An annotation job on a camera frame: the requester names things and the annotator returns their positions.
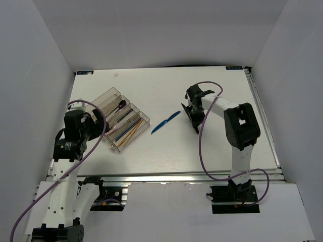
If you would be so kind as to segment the black knife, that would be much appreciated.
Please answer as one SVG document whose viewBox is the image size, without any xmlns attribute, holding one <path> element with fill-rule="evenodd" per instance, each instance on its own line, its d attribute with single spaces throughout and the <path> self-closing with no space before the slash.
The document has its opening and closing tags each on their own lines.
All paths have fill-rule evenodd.
<svg viewBox="0 0 323 242">
<path fill-rule="evenodd" d="M 189 118 L 189 120 L 190 120 L 190 123 L 191 123 L 191 125 L 192 125 L 193 129 L 194 129 L 194 130 L 195 130 L 195 132 L 199 135 L 199 129 L 198 129 L 198 126 L 196 126 L 195 122 L 192 120 L 191 115 L 190 115 L 190 112 L 189 112 L 189 108 L 188 108 L 188 106 L 185 106 L 183 103 L 181 103 L 181 105 L 182 105 L 182 107 L 183 107 L 183 109 L 184 109 L 185 113 L 187 114 L 187 116 L 188 116 L 188 118 Z"/>
</svg>

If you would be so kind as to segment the blue metallic knife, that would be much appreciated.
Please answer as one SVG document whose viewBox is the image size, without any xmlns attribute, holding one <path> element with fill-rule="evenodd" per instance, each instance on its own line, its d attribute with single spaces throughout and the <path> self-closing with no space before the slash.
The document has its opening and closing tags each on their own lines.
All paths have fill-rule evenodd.
<svg viewBox="0 0 323 242">
<path fill-rule="evenodd" d="M 176 111 L 175 113 L 173 113 L 171 116 L 169 116 L 167 119 L 165 119 L 164 121 L 162 121 L 160 124 L 158 124 L 151 132 L 151 134 L 154 134 L 155 132 L 157 132 L 160 128 L 162 128 L 164 125 L 166 125 L 167 123 L 169 123 L 172 119 L 174 119 L 176 116 L 178 116 L 181 112 L 180 111 Z"/>
</svg>

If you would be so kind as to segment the black round spoon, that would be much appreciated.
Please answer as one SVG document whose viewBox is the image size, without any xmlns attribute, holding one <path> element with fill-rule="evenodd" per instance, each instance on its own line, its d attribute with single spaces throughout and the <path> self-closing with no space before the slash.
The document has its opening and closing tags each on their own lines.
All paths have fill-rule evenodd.
<svg viewBox="0 0 323 242">
<path fill-rule="evenodd" d="M 121 100 L 118 104 L 118 106 L 112 111 L 112 114 L 115 115 L 117 112 L 119 112 L 122 108 L 126 106 L 127 102 L 126 100 Z"/>
</svg>

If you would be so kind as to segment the green handled silver fork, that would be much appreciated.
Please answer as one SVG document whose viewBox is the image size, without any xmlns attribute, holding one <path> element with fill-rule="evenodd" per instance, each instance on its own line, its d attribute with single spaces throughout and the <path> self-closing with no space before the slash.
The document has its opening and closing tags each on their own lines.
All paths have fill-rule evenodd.
<svg viewBox="0 0 323 242">
<path fill-rule="evenodd" d="M 129 115 L 131 112 L 133 111 L 133 109 L 129 109 L 125 114 L 123 114 L 118 120 L 117 123 L 119 123 L 121 120 L 123 120 L 127 115 Z"/>
</svg>

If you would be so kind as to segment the yellow chopstick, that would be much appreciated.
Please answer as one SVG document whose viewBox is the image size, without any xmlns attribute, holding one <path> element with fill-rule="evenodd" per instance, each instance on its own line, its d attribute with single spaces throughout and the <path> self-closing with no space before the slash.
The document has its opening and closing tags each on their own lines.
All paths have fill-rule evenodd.
<svg viewBox="0 0 323 242">
<path fill-rule="evenodd" d="M 131 135 L 133 135 L 137 131 L 140 124 L 141 124 L 141 121 L 130 131 L 129 134 L 126 135 L 126 137 L 120 142 L 118 147 L 120 147 Z"/>
<path fill-rule="evenodd" d="M 120 142 L 120 144 L 118 145 L 118 147 L 120 147 L 121 145 L 125 146 L 124 143 L 126 143 L 126 141 L 131 138 L 137 131 L 137 129 L 140 127 L 142 123 L 142 119 L 139 120 L 139 122 L 134 126 L 134 128 L 130 131 L 130 133 L 128 133 L 126 135 L 126 137 Z"/>
</svg>

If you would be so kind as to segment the blue chopstick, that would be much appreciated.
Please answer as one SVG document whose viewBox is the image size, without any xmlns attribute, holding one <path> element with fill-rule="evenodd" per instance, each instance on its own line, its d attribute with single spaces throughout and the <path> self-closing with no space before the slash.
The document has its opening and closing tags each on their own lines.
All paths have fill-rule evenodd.
<svg viewBox="0 0 323 242">
<path fill-rule="evenodd" d="M 117 142 L 121 137 L 125 136 L 125 134 L 128 133 L 131 129 L 133 129 L 141 120 L 142 118 L 139 118 L 135 123 L 131 124 L 128 128 L 122 131 L 121 134 L 119 134 L 116 137 L 115 141 Z"/>
</svg>

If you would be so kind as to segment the pink handled fork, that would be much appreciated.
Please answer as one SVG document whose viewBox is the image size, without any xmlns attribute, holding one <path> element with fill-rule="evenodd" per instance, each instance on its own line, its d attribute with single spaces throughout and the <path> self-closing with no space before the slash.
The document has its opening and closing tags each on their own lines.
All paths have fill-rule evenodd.
<svg viewBox="0 0 323 242">
<path fill-rule="evenodd" d="M 106 136 L 110 136 L 112 134 L 116 134 L 117 132 L 123 132 L 125 131 L 127 128 L 129 128 L 132 124 L 134 124 L 134 119 L 135 116 L 132 116 L 130 118 L 128 118 L 126 121 L 121 121 L 119 123 L 117 123 L 109 132 L 105 133 Z"/>
</svg>

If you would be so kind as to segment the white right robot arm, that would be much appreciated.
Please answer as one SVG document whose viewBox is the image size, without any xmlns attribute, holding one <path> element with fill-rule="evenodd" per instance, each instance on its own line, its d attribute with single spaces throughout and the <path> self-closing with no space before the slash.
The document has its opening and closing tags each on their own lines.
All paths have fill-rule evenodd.
<svg viewBox="0 0 323 242">
<path fill-rule="evenodd" d="M 252 105 L 228 101 L 212 90 L 201 90 L 197 84 L 186 90 L 185 99 L 188 100 L 188 105 L 182 106 L 199 135 L 199 148 L 207 115 L 212 112 L 224 120 L 226 138 L 232 147 L 228 196 L 234 201 L 240 201 L 251 187 L 251 154 L 260 137 L 260 127 Z"/>
</svg>

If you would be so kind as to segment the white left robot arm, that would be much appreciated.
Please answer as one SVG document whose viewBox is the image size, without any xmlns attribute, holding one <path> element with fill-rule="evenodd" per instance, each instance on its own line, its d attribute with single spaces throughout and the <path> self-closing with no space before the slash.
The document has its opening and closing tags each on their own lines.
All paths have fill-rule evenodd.
<svg viewBox="0 0 323 242">
<path fill-rule="evenodd" d="M 54 188 L 41 227 L 32 231 L 32 241 L 83 241 L 83 220 L 91 204 L 106 197 L 107 190 L 99 176 L 88 177 L 85 183 L 77 182 L 87 142 L 101 140 L 108 131 L 103 113 L 97 108 L 93 114 L 83 109 L 69 110 L 64 125 L 54 144 Z"/>
</svg>

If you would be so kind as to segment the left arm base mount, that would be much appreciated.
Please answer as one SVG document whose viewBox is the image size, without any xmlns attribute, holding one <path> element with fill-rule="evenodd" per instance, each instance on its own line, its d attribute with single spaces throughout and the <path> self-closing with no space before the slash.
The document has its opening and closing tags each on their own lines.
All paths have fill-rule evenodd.
<svg viewBox="0 0 323 242">
<path fill-rule="evenodd" d="M 124 210 L 122 203 L 122 187 L 104 185 L 103 178 L 100 176 L 88 176 L 84 181 L 79 181 L 79 185 L 93 184 L 97 186 L 99 194 L 91 206 L 91 211 L 118 211 Z"/>
</svg>

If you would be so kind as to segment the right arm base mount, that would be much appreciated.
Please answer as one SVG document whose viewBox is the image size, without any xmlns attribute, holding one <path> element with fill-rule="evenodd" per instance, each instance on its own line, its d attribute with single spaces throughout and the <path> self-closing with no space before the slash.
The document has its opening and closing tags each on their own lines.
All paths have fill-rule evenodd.
<svg viewBox="0 0 323 242">
<path fill-rule="evenodd" d="M 229 191 L 228 186 L 212 186 L 206 197 L 211 200 L 213 214 L 252 214 L 260 213 L 255 186 L 237 197 Z"/>
</svg>

